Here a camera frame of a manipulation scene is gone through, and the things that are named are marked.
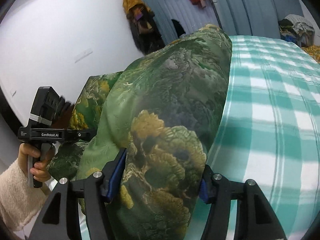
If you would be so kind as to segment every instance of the green floral fabric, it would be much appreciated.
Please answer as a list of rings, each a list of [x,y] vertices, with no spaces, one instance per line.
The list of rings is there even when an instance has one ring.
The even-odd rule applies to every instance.
[[[116,239],[184,238],[222,117],[231,51],[228,36],[208,25],[115,74],[108,94],[101,78],[86,84],[70,124],[98,124],[97,135],[83,154],[66,149],[79,143],[63,145],[49,171],[84,179],[128,149],[120,193],[106,207]],[[76,175],[66,174],[68,159]]]

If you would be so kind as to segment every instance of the green and white plaid fabric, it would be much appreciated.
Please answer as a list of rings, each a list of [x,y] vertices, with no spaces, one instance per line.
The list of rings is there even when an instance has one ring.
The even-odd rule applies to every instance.
[[[230,38],[227,102],[207,164],[229,180],[256,180],[289,240],[300,240],[320,210],[320,65],[293,43]],[[201,238],[208,212],[197,204],[185,239]],[[235,215],[233,203],[228,239]]]

